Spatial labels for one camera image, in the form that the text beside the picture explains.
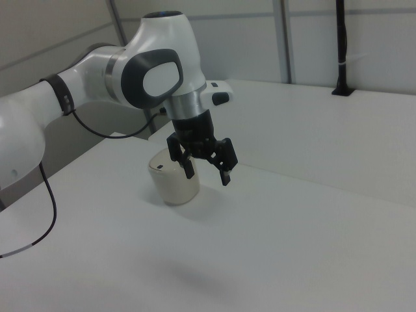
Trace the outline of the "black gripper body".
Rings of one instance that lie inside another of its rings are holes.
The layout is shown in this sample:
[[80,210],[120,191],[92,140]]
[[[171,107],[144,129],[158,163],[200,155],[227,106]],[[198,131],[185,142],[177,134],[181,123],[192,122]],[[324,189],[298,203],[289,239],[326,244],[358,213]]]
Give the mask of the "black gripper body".
[[172,120],[172,124],[174,133],[185,150],[194,158],[209,158],[213,142],[217,140],[214,136],[214,126],[209,110],[193,118]]

